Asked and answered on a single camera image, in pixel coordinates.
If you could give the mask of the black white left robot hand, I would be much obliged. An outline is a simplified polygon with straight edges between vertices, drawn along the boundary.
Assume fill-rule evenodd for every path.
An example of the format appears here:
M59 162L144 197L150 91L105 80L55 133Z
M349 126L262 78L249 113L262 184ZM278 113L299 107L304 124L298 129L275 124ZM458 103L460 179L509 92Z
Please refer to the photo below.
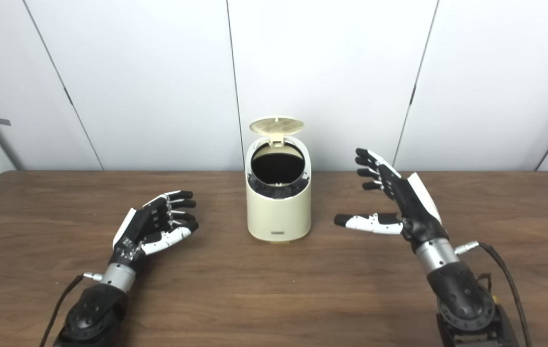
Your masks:
M109 263L118 263L142 275L149 257L192 235L199 227L186 211L196 206L193 192L176 190L162 193L140 209L131 208L112 242Z

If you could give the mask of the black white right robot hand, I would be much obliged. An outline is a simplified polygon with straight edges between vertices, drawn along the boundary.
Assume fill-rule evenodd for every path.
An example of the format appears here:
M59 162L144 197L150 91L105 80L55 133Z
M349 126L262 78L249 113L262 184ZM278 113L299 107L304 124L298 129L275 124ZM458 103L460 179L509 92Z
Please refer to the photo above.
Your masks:
M404 178L388 161L375 152L357 148L355 162L358 176L371 180L362 184L366 191L380 191L395 202L396 213L338 214L336 226L383 235L402 235L416 251L419 246L437 239L449 240L434 200L421 178L413 173Z

